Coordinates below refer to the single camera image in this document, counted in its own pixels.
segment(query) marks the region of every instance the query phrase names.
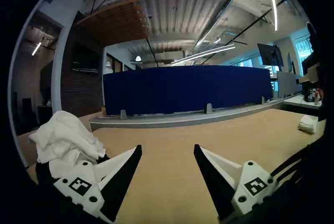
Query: blue divider panel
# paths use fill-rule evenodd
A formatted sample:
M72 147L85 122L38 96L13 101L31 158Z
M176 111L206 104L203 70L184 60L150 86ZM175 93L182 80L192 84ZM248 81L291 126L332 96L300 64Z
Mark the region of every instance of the blue divider panel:
M267 69L174 66L104 75L106 113L174 113L261 103L271 98Z

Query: window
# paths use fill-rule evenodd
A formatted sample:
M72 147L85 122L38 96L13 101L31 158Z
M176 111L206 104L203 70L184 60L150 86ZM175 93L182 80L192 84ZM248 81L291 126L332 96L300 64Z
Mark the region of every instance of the window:
M297 42L296 49L298 52L300 64L313 52L309 38Z
M107 53L107 61L110 62L111 69L112 69L113 73L117 73L117 72L122 72L123 71L122 70L123 63L120 62L115 57L113 57L112 55L110 55L109 53Z
M271 86L274 91L278 92L278 82L277 81L272 81Z
M263 62L262 62L262 58L261 56L259 56L258 61L260 63L261 66L263 66ZM264 66L265 69L269 69L270 72L270 77L273 76L274 73L279 71L278 66Z
M252 60L251 59L247 59L247 60L244 60L244 61L239 62L237 64L234 64L233 66L253 67L253 64L252 64Z

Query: partition foot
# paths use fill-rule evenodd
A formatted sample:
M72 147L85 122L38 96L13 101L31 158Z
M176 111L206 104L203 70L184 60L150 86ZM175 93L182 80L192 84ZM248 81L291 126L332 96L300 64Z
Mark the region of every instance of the partition foot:
M122 109L121 110L121 120L126 120L127 118L128 118L127 112L124 109Z
M212 104L211 103L206 104L205 113L206 114L212 113Z

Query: white towel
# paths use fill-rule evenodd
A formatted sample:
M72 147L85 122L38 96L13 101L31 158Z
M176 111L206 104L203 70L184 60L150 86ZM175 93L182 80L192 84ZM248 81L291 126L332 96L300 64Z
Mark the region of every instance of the white towel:
M54 178L60 178L82 160L95 162L106 153L103 144L81 121L65 111L56 112L29 138L36 143L37 161L49 162Z
M308 115L304 115L298 124L298 129L314 134L316 131L317 120L312 119Z

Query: wooden table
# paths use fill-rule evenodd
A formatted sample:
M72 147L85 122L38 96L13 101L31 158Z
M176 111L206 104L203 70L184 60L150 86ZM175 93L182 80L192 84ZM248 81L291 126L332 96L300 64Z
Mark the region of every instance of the wooden table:
M302 116L268 109L204 125L96 130L94 135L109 157L142 145L142 158L117 223L217 223L217 212L193 155L194 144L239 164L254 160L271 172L314 140L297 130Z

